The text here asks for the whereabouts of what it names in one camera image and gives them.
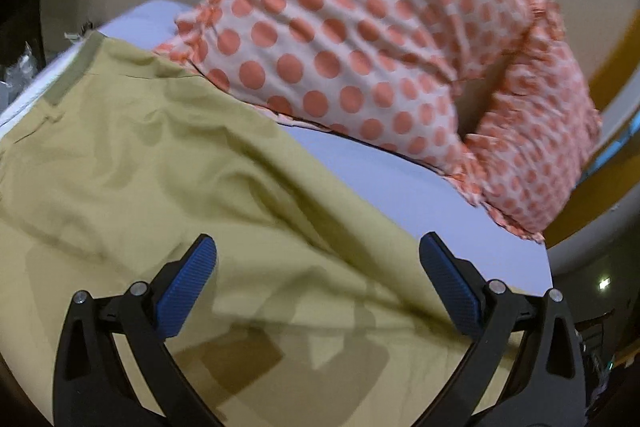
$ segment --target blue rubber gripper pad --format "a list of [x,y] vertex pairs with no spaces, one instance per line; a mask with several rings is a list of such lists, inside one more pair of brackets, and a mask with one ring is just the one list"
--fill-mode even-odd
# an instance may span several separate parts
[[158,337],[164,340],[180,333],[216,266],[217,256],[216,244],[210,237],[205,237],[191,253],[156,305]]
[[450,258],[429,235],[420,241],[420,264],[458,331],[478,340],[482,335],[480,303]]

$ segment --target orange polka dot pillowcase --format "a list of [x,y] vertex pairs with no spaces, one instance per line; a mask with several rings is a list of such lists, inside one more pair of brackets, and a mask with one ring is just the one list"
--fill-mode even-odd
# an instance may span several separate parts
[[466,144],[486,172],[486,201],[531,233],[556,219],[600,134],[600,117],[557,6],[529,0],[536,22],[492,107]]
[[526,28],[519,0],[205,0],[161,50],[245,102],[455,174],[450,86]]

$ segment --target white mattress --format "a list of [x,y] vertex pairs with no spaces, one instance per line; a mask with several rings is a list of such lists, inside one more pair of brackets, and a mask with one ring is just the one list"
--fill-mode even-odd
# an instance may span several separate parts
[[[188,7],[151,0],[100,29],[107,36],[151,49],[174,32],[174,17]],[[74,46],[46,70],[2,115],[0,138],[27,113],[74,57]],[[304,128],[284,128],[356,194],[416,239],[437,232],[457,256],[473,261],[486,279],[501,279],[527,293],[551,287],[546,248],[498,227],[433,172],[398,156]]]

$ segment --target metal screw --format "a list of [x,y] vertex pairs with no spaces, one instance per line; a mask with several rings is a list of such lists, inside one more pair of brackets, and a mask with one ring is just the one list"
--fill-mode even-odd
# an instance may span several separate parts
[[550,292],[549,292],[549,297],[551,297],[551,300],[553,302],[562,302],[562,299],[564,299],[564,296],[562,295],[562,292],[556,288],[553,288]]
[[131,285],[131,288],[129,288],[129,291],[131,292],[132,295],[135,295],[136,297],[140,297],[141,295],[144,295],[146,292],[146,289],[149,288],[149,286],[146,284],[146,282],[134,282]]
[[76,292],[76,294],[74,295],[74,302],[76,304],[82,304],[84,301],[86,301],[86,298],[89,296],[89,294],[84,291],[84,290],[80,290],[79,292]]
[[489,289],[498,295],[502,295],[507,291],[507,286],[504,285],[504,282],[494,279],[489,283]]

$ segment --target bed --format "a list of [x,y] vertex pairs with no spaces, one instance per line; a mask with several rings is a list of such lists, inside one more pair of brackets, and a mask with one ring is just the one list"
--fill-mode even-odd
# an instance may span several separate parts
[[[174,17],[188,6],[151,0],[105,24],[100,31],[142,49],[174,32]],[[74,46],[44,70],[0,115],[0,138],[70,63]],[[457,256],[476,264],[486,279],[501,279],[532,295],[552,286],[546,248],[524,241],[496,225],[433,172],[381,150],[300,127],[286,131],[338,179],[351,187],[414,238],[434,230]]]

